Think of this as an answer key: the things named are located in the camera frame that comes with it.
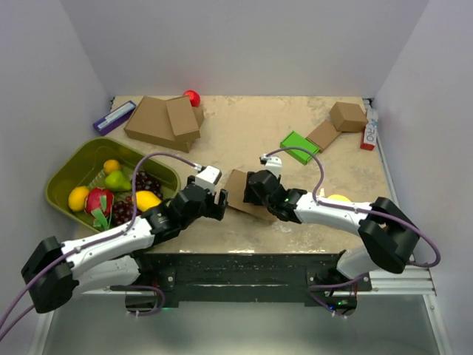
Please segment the brown cardboard box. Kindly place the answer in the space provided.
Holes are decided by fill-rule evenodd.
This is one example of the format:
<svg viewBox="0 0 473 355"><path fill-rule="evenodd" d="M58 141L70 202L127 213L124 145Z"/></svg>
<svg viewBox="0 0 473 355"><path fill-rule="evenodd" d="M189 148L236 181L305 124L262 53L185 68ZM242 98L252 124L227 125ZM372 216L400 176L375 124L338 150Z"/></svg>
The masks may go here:
<svg viewBox="0 0 473 355"><path fill-rule="evenodd" d="M237 169L231 171L225 184L225 190L228 192L228 205L233 209L252 215L256 218L268 222L276 221L276 217L273 216L264 206L255 206L243 201L246 177L246 172L241 172Z"/></svg>

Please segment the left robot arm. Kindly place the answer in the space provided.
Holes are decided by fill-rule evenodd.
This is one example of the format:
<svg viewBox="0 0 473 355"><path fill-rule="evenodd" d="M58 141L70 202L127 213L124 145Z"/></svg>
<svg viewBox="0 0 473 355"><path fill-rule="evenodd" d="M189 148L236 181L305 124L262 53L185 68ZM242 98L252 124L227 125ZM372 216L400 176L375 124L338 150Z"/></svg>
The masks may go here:
<svg viewBox="0 0 473 355"><path fill-rule="evenodd" d="M96 266L174 239L201 217L221 221L228 192L222 189L217 202L215 194L214 189L189 178L170 202L122 226L82 240L61 243L54 236L42 240L21 270L34 309L45 314L66 304L80 285L79 277Z"/></svg>

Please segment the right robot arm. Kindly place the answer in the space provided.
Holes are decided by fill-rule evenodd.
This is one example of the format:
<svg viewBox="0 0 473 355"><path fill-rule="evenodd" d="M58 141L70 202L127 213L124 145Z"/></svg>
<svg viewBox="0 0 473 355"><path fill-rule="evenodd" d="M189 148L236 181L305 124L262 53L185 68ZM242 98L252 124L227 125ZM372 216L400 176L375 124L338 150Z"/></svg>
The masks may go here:
<svg viewBox="0 0 473 355"><path fill-rule="evenodd" d="M267 169L233 170L225 188L230 207L269 221L319 224L361 238L363 245L341 253L329 273L332 287L347 290L356 277L378 268L401 274L420 235L407 216L389 199L353 203L314 197L304 189L286 189Z"/></svg>

